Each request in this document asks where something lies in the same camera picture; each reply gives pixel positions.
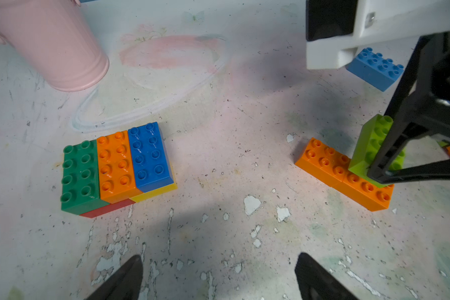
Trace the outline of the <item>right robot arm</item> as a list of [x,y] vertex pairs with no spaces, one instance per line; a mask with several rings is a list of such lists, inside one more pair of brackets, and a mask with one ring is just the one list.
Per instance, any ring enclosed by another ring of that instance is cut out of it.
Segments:
[[412,140],[450,145],[450,1],[308,1],[306,41],[310,70],[396,85],[385,114],[362,127],[352,173],[379,187],[450,180],[450,159],[403,167]]

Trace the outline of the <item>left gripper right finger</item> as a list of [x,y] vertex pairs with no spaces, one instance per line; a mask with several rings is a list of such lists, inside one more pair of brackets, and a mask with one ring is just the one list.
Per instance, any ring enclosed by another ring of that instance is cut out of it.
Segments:
[[305,252],[298,256],[294,272],[303,300],[358,300]]

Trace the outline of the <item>dark green lego brick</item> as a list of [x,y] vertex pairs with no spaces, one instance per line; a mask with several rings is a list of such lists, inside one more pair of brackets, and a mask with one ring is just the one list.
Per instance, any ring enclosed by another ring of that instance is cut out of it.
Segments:
[[61,210],[82,215],[109,205],[100,197],[96,141],[68,145],[63,153]]

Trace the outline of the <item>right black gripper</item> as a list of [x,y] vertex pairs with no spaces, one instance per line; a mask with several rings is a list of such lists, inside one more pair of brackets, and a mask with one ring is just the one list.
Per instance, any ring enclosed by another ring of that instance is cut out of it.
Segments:
[[450,159],[391,171],[411,140],[450,143],[450,31],[421,36],[387,107],[393,124],[367,176],[381,184],[450,180]]

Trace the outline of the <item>red lego brick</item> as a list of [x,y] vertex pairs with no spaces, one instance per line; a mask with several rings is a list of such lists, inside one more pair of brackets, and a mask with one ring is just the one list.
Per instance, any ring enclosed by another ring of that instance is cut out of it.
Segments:
[[114,204],[110,204],[104,207],[100,207],[97,209],[94,209],[92,211],[89,212],[85,212],[84,214],[82,214],[81,216],[85,217],[85,218],[97,218],[98,216],[102,216],[105,215],[107,213],[116,211],[116,210],[120,210],[121,208],[124,208],[126,206],[130,206],[135,204],[135,202],[131,199],[125,199],[123,201],[114,203]]

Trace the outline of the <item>yellow lego brick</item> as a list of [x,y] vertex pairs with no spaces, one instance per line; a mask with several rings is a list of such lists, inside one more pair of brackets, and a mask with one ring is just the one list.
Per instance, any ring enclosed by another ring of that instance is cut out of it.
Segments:
[[158,189],[155,189],[155,190],[152,190],[152,191],[149,191],[149,192],[142,193],[142,194],[140,194],[138,196],[135,196],[135,197],[131,197],[130,200],[134,201],[135,203],[140,203],[142,201],[151,199],[151,198],[159,196],[159,195],[163,195],[163,194],[168,193],[170,191],[177,190],[178,189],[178,184],[176,182],[176,178],[175,178],[175,174],[174,174],[173,168],[171,168],[171,174],[172,174],[172,178],[173,178],[173,183],[172,184],[160,187]]

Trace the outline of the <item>light blue lego brick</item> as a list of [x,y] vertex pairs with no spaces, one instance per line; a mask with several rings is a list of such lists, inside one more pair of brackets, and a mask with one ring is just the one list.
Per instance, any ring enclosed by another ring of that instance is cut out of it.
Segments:
[[395,64],[390,58],[384,58],[371,47],[364,48],[346,69],[355,76],[384,92],[403,74],[405,67]]

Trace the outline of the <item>orange lego brick bottom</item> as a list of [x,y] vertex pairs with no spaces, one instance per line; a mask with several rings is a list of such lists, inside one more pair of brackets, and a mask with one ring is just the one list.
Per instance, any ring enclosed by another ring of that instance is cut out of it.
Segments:
[[369,211],[387,210],[395,185],[377,187],[352,172],[347,172],[336,189]]

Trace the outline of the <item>lime green lego brick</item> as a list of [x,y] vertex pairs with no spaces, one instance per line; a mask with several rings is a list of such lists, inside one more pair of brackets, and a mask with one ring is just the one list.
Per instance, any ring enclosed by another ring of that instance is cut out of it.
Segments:
[[381,116],[380,114],[366,122],[360,132],[357,146],[349,165],[350,172],[378,188],[386,187],[386,185],[369,178],[367,172],[392,125],[393,119],[391,117]]

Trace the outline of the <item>pink pen cup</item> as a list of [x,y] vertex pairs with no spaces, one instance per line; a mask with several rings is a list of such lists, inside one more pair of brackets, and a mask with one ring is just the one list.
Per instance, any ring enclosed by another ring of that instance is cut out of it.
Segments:
[[110,61],[81,14],[80,1],[0,1],[0,43],[9,44],[54,89],[81,91]]

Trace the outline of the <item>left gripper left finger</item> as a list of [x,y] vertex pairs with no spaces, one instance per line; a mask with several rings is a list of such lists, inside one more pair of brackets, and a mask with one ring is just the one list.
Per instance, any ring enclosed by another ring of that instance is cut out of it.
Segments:
[[87,300],[137,300],[143,280],[143,262],[140,255],[127,260]]

